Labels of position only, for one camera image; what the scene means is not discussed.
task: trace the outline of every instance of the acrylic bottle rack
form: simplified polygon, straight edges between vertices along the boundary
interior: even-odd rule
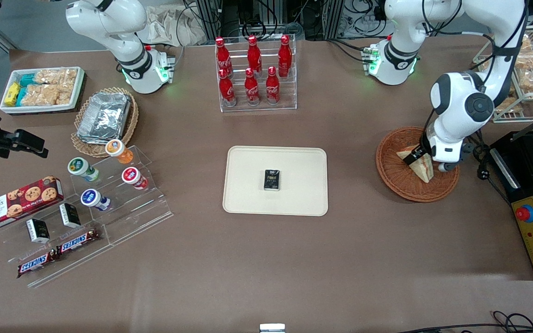
[[[279,75],[279,48],[281,47],[281,35],[278,37],[267,37],[259,40],[257,45],[262,55],[262,78],[257,78],[258,91],[260,95],[260,104],[252,106],[246,101],[246,68],[248,68],[248,42],[243,37],[224,37],[226,47],[231,57],[231,67],[233,68],[233,91],[237,98],[237,104],[233,107],[227,107],[219,92],[219,74],[218,64],[215,58],[217,93],[219,96],[219,107],[222,112],[230,111],[265,111],[265,110],[285,110],[297,108],[297,45],[296,38],[293,34],[289,35],[289,46],[291,48],[291,69],[287,78],[279,77],[279,91],[281,99],[276,105],[267,102],[267,69],[269,66],[277,68]]]
[[[106,158],[93,164],[99,170],[99,178],[96,181],[89,183],[81,177],[72,176],[72,185],[76,194],[66,196],[63,202],[0,229],[0,246],[8,256],[8,262],[13,265],[9,270],[10,278],[17,275],[19,265],[42,256],[88,230],[96,229],[100,236],[99,240],[92,240],[71,249],[63,253],[59,260],[47,263],[20,277],[28,283],[28,287],[42,286],[174,215],[170,211],[167,199],[156,187],[149,172],[147,166],[151,161],[136,146],[131,146],[129,149],[134,155],[131,163],[120,164],[116,158]],[[132,185],[123,182],[121,173],[129,166],[139,169],[142,176],[148,179],[148,187],[136,190]],[[110,198],[110,208],[99,211],[96,208],[83,206],[80,196],[88,188],[95,188],[103,196]],[[80,227],[71,229],[63,225],[59,211],[59,206],[63,203],[72,204],[77,208]],[[30,241],[25,223],[28,219],[46,222],[50,234],[49,242],[38,244]]]

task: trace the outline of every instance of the coca-cola bottle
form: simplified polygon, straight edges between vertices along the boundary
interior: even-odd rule
[[[289,47],[289,36],[281,37],[281,47],[279,48],[279,76],[287,78],[291,69],[291,48]]]
[[[268,78],[266,78],[266,101],[271,105],[275,105],[279,103],[280,98],[277,69],[275,66],[271,66],[268,68]]]
[[[248,99],[248,104],[252,106],[258,105],[260,103],[258,82],[256,82],[252,68],[246,69],[246,82],[244,82],[244,87],[246,87],[246,99]]]
[[[248,66],[250,66],[256,78],[262,78],[262,55],[260,55],[260,49],[256,46],[256,36],[250,35],[248,44]]]
[[[226,44],[223,38],[215,38],[215,45],[217,45],[217,65],[219,69],[225,69],[228,74],[228,77],[231,78],[233,76],[233,68],[231,67],[231,57],[229,55],[228,49],[226,48]]]
[[[222,93],[223,105],[226,107],[235,106],[237,99],[233,93],[233,84],[231,84],[225,69],[219,70],[219,91]]]

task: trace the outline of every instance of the emergency stop button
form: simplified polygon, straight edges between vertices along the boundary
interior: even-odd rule
[[[533,222],[533,208],[527,204],[515,210],[515,217],[527,223]]]

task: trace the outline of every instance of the small round container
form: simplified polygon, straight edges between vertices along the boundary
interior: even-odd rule
[[[112,139],[106,144],[106,154],[116,157],[122,164],[129,164],[133,160],[133,152],[125,148],[119,139]]]
[[[81,202],[84,206],[95,207],[101,211],[110,207],[110,199],[104,197],[100,192],[93,188],[89,188],[82,193]]]
[[[139,169],[131,166],[123,171],[123,181],[137,190],[145,190],[148,187],[148,179],[141,175]]]
[[[67,164],[67,171],[72,175],[83,177],[87,181],[95,181],[100,173],[97,168],[91,166],[87,160],[81,157],[70,160]]]

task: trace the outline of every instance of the bottle cap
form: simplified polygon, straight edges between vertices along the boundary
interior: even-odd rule
[[[124,152],[124,144],[119,139],[112,139],[106,144],[106,154],[112,157],[120,156]]]
[[[81,157],[76,157],[69,161],[67,164],[67,171],[71,173],[72,175],[83,175],[87,169],[89,168],[89,164],[87,160],[84,160]]]
[[[89,188],[82,193],[81,202],[87,207],[93,207],[100,202],[101,197],[102,195],[100,192],[93,188]]]
[[[141,173],[137,168],[129,167],[123,171],[123,181],[127,184],[135,184],[141,178]]]

